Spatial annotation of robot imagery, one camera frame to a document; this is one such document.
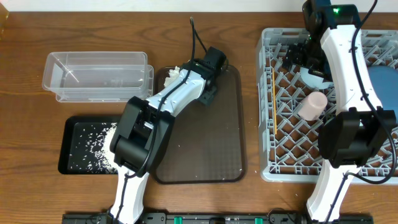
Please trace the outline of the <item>light blue bowl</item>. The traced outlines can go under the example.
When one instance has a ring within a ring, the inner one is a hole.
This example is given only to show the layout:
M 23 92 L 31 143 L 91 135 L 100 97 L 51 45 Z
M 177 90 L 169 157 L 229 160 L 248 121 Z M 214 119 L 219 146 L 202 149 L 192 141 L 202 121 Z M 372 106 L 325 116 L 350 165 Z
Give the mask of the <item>light blue bowl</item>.
M 324 81 L 324 79 L 321 77 L 309 74 L 309 69 L 307 68 L 300 68 L 300 76 L 304 84 L 309 88 L 324 90 L 333 87 L 332 82 Z

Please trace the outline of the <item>white tissue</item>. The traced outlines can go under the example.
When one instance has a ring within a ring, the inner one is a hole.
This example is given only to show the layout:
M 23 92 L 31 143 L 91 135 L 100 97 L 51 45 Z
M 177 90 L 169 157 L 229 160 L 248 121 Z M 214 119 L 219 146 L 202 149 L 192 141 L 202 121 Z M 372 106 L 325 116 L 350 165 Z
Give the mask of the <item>white tissue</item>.
M 180 75 L 180 67 L 175 66 L 168 71 L 168 76 L 165 78 L 164 87 L 168 87 L 174 80 L 176 80 Z

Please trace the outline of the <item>wooden chopstick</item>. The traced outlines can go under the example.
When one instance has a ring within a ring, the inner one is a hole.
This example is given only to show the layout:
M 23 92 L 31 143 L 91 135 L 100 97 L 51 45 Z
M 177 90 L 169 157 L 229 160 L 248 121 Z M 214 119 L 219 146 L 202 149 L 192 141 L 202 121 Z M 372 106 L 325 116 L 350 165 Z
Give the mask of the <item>wooden chopstick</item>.
M 277 105 L 275 93 L 275 70 L 272 68 L 272 105 L 273 105 L 273 120 L 274 120 L 274 136 L 277 135 Z

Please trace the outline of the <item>pink cup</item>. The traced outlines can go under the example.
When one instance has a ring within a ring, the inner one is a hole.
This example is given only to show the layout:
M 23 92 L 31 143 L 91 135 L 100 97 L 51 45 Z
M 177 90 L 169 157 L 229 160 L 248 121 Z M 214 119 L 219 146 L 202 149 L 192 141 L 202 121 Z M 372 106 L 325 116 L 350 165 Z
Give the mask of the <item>pink cup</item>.
M 298 115 L 307 121 L 314 121 L 320 117 L 326 108 L 328 99 L 326 95 L 319 91 L 311 92 L 302 101 L 302 107 L 298 111 Z

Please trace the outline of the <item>dark blue plate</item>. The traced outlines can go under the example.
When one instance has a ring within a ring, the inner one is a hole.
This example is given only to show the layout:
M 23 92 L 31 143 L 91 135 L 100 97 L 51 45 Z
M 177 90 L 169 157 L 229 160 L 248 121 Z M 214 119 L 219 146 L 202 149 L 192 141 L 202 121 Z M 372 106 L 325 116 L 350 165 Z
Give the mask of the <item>dark blue plate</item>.
M 397 70 L 387 66 L 368 68 L 369 77 L 384 110 L 393 110 L 397 117 Z

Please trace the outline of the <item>pile of white rice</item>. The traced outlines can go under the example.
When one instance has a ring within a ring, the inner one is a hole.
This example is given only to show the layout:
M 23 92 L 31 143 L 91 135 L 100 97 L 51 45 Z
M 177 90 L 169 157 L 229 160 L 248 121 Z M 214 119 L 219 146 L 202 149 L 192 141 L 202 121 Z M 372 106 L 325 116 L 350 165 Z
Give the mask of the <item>pile of white rice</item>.
M 118 165 L 109 149 L 116 128 L 116 123 L 76 124 L 67 154 L 68 173 L 117 174 Z

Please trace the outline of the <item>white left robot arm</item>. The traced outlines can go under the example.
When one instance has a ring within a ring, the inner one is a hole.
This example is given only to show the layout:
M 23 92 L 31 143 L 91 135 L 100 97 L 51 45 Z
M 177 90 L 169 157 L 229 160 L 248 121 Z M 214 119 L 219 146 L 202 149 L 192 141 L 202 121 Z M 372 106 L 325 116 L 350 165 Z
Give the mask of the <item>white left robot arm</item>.
M 118 171 L 116 199 L 108 223 L 135 223 L 143 212 L 149 174 L 162 161 L 179 113 L 213 91 L 224 61 L 194 59 L 172 71 L 165 87 L 145 100 L 131 98 L 109 144 Z

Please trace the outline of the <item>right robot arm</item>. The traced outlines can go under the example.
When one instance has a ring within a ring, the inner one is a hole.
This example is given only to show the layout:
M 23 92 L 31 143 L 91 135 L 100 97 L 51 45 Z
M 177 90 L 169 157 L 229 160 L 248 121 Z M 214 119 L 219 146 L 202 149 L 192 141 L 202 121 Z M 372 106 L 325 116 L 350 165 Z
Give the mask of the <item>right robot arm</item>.
M 371 83 L 361 41 L 364 19 L 357 7 L 308 0 L 302 11 L 309 37 L 288 47 L 282 65 L 306 68 L 335 88 L 336 114 L 318 134 L 322 169 L 307 201 L 310 223 L 330 223 L 339 219 L 352 179 L 384 142 L 392 141 L 396 115 L 383 108 Z

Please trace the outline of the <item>grey dishwasher rack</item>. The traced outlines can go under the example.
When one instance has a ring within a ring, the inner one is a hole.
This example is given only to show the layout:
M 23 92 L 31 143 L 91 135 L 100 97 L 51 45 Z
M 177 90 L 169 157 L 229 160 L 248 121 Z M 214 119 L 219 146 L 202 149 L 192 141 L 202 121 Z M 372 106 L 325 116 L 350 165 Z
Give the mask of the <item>grey dishwasher rack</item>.
M 286 70 L 282 61 L 288 46 L 309 38 L 304 28 L 266 28 L 256 47 L 256 80 L 259 93 L 259 154 L 261 176 L 268 182 L 315 183 L 322 168 L 318 132 L 336 112 L 334 88 L 312 89 L 301 79 L 299 67 Z M 363 30 L 362 43 L 367 66 L 387 65 L 397 70 L 397 30 Z M 275 70 L 277 135 L 274 136 L 272 68 Z M 315 121 L 298 115 L 301 101 L 313 91 L 324 93 L 328 104 Z M 370 158 L 359 175 L 379 180 L 392 165 L 389 141 Z

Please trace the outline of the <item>brown serving tray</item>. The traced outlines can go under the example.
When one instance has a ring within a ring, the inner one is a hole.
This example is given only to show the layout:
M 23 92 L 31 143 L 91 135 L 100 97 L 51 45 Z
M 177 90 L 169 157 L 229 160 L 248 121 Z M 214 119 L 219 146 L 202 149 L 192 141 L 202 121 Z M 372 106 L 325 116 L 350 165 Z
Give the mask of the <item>brown serving tray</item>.
M 246 174 L 239 71 L 230 65 L 216 80 L 209 105 L 195 100 L 177 116 L 162 162 L 152 174 L 160 184 L 237 182 Z

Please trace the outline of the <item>clear plastic bin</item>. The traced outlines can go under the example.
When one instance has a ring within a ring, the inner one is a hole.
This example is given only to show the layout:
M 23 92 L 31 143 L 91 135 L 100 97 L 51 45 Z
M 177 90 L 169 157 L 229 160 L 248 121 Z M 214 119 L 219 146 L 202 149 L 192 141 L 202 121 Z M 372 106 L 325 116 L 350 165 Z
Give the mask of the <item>clear plastic bin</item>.
M 118 103 L 153 94 L 154 68 L 145 52 L 52 52 L 42 88 L 64 103 Z

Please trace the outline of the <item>black plastic tray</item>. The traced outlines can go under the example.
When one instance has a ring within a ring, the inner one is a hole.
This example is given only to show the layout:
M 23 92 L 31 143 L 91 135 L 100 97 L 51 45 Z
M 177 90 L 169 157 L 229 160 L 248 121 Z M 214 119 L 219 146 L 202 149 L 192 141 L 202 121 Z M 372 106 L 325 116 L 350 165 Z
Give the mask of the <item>black plastic tray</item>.
M 117 174 L 109 144 L 119 116 L 72 116 L 65 122 L 58 160 L 61 174 Z

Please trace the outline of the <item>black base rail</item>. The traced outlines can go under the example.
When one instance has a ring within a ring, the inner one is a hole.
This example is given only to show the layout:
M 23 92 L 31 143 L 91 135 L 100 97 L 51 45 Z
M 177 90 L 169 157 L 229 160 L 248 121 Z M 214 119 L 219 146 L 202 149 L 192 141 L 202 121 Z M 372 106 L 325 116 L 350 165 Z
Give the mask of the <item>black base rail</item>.
M 106 213 L 64 214 L 62 224 L 107 224 L 111 217 Z M 268 215 L 176 215 L 144 213 L 137 224 L 311 224 L 304 215 L 270 213 Z

